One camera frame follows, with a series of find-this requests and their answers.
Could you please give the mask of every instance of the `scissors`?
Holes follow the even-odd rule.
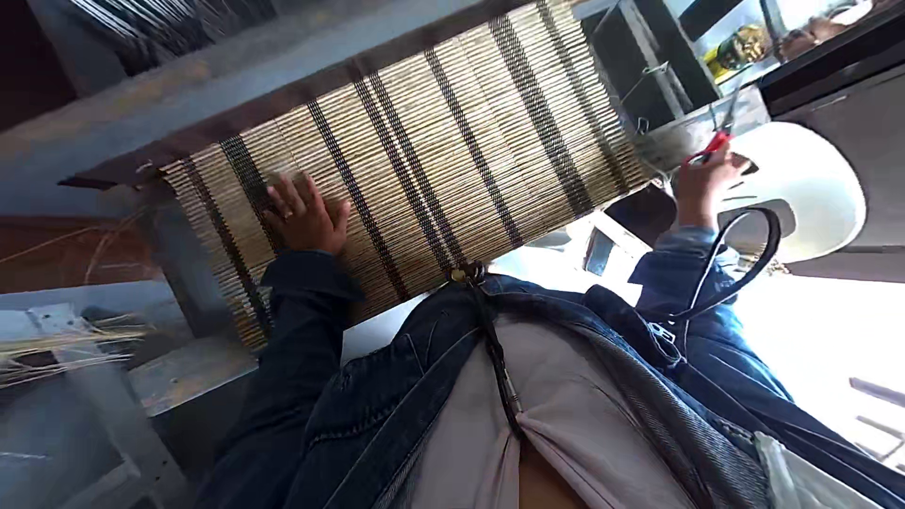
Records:
[[[704,164],[710,161],[710,158],[713,157],[714,153],[719,152],[727,143],[732,140],[732,128],[735,127],[736,104],[738,103],[738,95],[741,92],[741,88],[744,84],[744,81],[739,80],[738,87],[734,92],[732,92],[732,99],[729,100],[729,111],[726,113],[726,118],[723,119],[722,125],[717,128],[717,134],[713,136],[710,144],[707,145],[707,148],[698,152],[697,154],[688,156],[685,159],[685,166],[699,163]]]

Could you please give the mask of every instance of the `hand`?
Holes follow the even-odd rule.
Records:
[[[293,183],[286,175],[267,187],[280,216],[269,210],[264,217],[273,229],[282,235],[286,246],[293,251],[319,249],[334,256],[342,252],[346,244],[349,203],[342,200],[335,206],[327,206],[318,187],[308,174]]]
[[[719,202],[726,191],[741,182],[741,176],[751,161],[729,151],[729,144],[713,153],[710,161],[701,165],[685,165],[679,170],[676,204],[679,226],[700,226],[719,229]]]

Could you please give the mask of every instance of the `bamboo mat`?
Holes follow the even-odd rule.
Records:
[[[266,184],[309,172],[353,203],[364,320],[645,181],[577,21],[539,1],[163,168],[251,348],[280,248]]]

